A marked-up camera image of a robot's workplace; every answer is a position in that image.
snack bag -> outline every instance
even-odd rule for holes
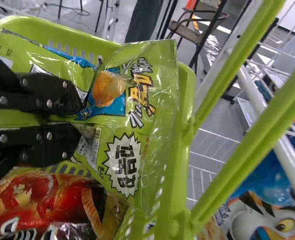
[[[127,208],[93,178],[19,168],[0,181],[0,239],[111,240]]]
[[[295,137],[288,138],[295,149]],[[199,240],[295,240],[295,192],[273,150],[196,236]]]
[[[4,28],[0,29],[0,59],[15,73],[44,73],[71,81],[84,105],[96,73],[96,67],[84,58],[70,56]]]
[[[125,44],[99,68],[88,107],[74,119],[52,121],[70,121],[82,133],[73,161],[96,174],[109,192],[134,197],[142,186],[140,169],[145,161],[159,161],[154,154],[168,142],[177,89],[173,40]]]

white pipe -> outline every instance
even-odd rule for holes
[[[283,135],[273,149],[295,191],[295,150],[292,144]]]
[[[260,115],[267,107],[267,103],[263,96],[251,80],[251,77],[244,66],[242,66],[237,72],[237,76],[239,85],[245,90],[256,113]],[[295,190],[295,149],[285,135],[275,143],[273,149]]]

white wire rack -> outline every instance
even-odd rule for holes
[[[204,193],[225,162],[229,159],[239,141],[199,128],[202,139],[195,150],[190,151],[188,166],[187,205],[192,208]]]
[[[218,57],[216,58],[215,62],[213,63],[212,67],[208,71],[206,77],[203,79],[202,84],[200,85],[199,89],[196,92],[195,102],[200,102],[204,99],[206,93],[208,92],[209,88],[213,84],[214,79],[218,75],[218,72],[222,69],[228,55],[232,52],[233,47],[236,45],[238,41],[238,36],[241,35],[244,29],[249,24],[249,21],[252,19],[253,15],[258,10],[259,6],[261,5],[262,1],[252,1],[245,13],[243,14],[241,20],[239,21],[238,25],[235,27],[235,30],[231,33],[229,39],[226,41],[225,45],[222,47],[221,52],[219,53]],[[263,43],[259,42],[260,49],[264,49],[265,51],[269,52],[269,57],[264,57],[262,62],[259,62],[254,59],[248,59],[246,62],[248,63],[245,67],[244,65],[239,69],[237,73],[237,83],[241,87],[241,93],[246,93],[246,97],[252,104],[253,109],[255,110],[256,114],[259,116],[267,107],[268,103],[266,102],[266,98],[262,95],[262,89],[257,87],[256,83],[260,83],[263,86],[263,90],[266,91],[270,97],[274,96],[274,93],[277,92],[279,88],[283,86],[283,84],[287,81],[288,77],[291,75],[292,71],[284,70],[275,66],[275,62],[280,59],[281,57],[286,57],[286,61],[293,64],[295,62],[295,54],[291,50],[288,50],[286,47],[291,44],[292,49],[295,49],[295,42],[291,41],[293,37],[293,31],[295,29],[295,24],[292,29],[289,30],[281,39],[276,37],[276,33],[280,30],[279,26],[282,24],[284,19],[288,16],[291,12],[291,9],[295,6],[295,0],[289,6],[285,14],[279,19],[276,26],[270,31],[269,35],[267,36],[267,41]],[[265,82],[265,76],[268,76],[271,80],[271,83],[267,84]],[[286,134],[295,137],[295,125],[292,124],[290,126],[291,130],[287,130]],[[229,141],[234,141],[236,145],[238,141],[229,139]],[[207,140],[203,140],[200,146],[207,143]],[[217,149],[223,148],[220,144],[216,144]],[[291,184],[295,189],[295,149],[292,146],[291,142],[289,141],[286,135],[283,135],[279,141],[274,146],[275,154],[280,161],[281,165],[284,168],[286,175],[288,176]],[[227,155],[231,155],[233,151],[227,150]],[[201,153],[202,156],[205,158],[211,158],[212,161],[218,162],[220,161],[215,155],[209,155],[209,152],[205,151]],[[188,195],[188,205],[193,206],[193,202],[203,193],[203,191],[207,188],[207,181],[205,180],[205,176],[209,179],[209,182],[216,176],[218,173],[217,171],[211,171],[209,167],[196,167],[190,166],[190,178],[191,184],[188,189],[191,188],[192,193]]]

chair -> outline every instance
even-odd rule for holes
[[[214,29],[216,29],[220,23],[227,19],[230,15],[228,13],[222,12],[222,8],[224,7],[226,3],[226,0],[223,0],[218,8],[217,11],[214,10],[186,10],[184,13],[179,17],[177,21],[171,20],[168,29],[171,31],[167,35],[167,39],[172,38],[174,34],[177,34],[181,36],[177,47],[179,48],[182,38],[194,43],[196,45],[196,52],[197,55],[200,53],[205,40],[208,38],[209,34],[213,32]],[[195,18],[185,18],[182,19],[183,16],[187,13],[190,13],[190,16],[192,16],[194,13],[208,13],[208,14],[214,14],[214,17],[209,18],[202,18],[202,19],[195,19]],[[194,29],[189,28],[190,22],[208,22],[211,21],[209,27],[206,31],[200,33],[199,31],[195,31]],[[197,66],[198,66],[198,58],[194,57],[195,61],[193,62],[193,65],[195,64],[195,74],[197,73]]]

